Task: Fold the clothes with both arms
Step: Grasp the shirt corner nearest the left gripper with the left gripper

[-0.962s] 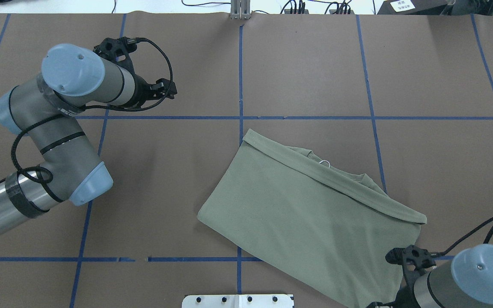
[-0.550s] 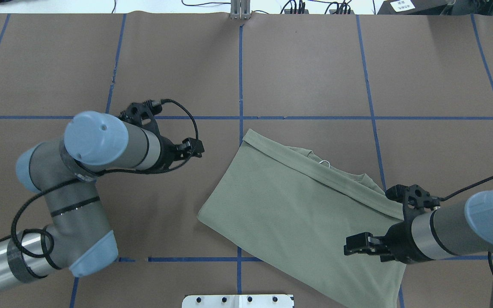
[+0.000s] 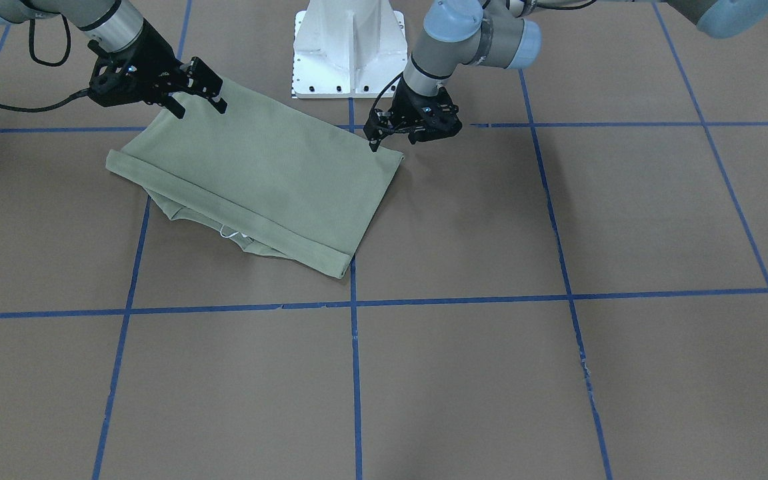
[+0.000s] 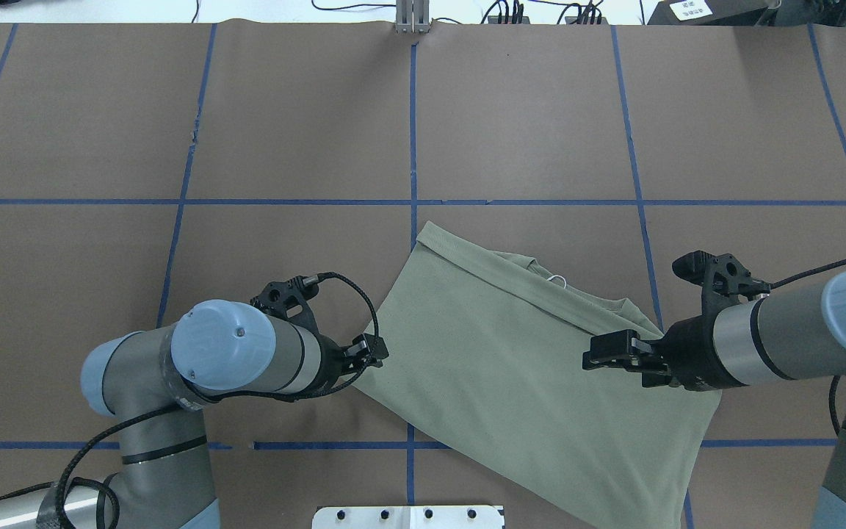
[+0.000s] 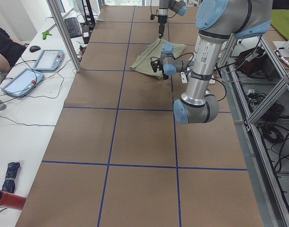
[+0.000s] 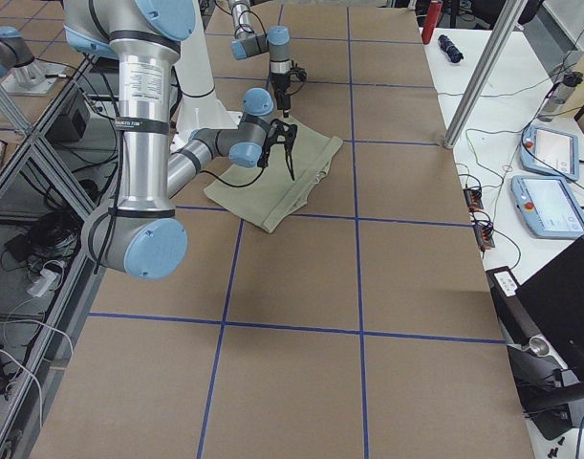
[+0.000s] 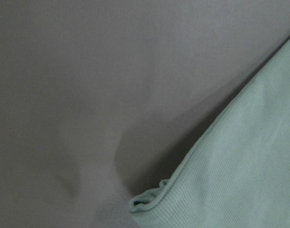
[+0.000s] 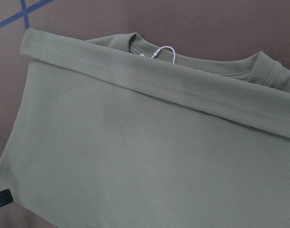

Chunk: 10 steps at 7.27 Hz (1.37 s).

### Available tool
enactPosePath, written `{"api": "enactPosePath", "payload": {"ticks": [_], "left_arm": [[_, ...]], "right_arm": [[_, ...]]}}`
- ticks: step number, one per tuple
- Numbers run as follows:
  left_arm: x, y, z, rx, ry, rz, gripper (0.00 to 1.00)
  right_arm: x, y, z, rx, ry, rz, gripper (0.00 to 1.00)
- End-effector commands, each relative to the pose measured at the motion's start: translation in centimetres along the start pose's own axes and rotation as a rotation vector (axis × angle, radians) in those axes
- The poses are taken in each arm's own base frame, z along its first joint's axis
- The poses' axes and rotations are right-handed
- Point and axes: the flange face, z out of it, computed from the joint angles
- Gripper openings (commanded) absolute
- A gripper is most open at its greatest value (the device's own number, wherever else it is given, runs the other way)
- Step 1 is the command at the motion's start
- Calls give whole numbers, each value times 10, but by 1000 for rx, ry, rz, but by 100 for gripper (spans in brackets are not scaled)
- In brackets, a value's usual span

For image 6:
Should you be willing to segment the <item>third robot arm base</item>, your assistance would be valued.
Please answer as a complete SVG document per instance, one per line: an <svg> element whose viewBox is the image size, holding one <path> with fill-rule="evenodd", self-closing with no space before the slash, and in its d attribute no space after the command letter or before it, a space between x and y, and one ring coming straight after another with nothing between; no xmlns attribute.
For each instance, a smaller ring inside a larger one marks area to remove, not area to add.
<svg viewBox="0 0 584 459"><path fill-rule="evenodd" d="M12 26L0 26L0 79L3 88L16 96L45 96L54 85L23 35Z"/></svg>

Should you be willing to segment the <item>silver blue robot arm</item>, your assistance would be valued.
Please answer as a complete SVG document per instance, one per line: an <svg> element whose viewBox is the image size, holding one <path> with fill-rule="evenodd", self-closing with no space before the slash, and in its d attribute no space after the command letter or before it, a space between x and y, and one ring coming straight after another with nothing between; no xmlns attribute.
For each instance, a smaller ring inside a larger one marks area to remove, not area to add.
<svg viewBox="0 0 584 459"><path fill-rule="evenodd" d="M203 128L171 151L173 67L205 49L194 1L66 1L64 28L74 49L119 62L119 173L111 197L85 221L81 245L98 266L161 279L184 259L188 236L170 201L210 161L257 164L272 135L273 102L261 88L244 95L231 129Z"/></svg>
<svg viewBox="0 0 584 459"><path fill-rule="evenodd" d="M270 85L274 92L277 109L284 118L290 115L292 84L291 35L285 26L276 25L261 33L250 22L251 7L260 1L228 1L229 12L234 26L231 42L232 54L236 60L244 60L257 55L269 54Z"/></svg>

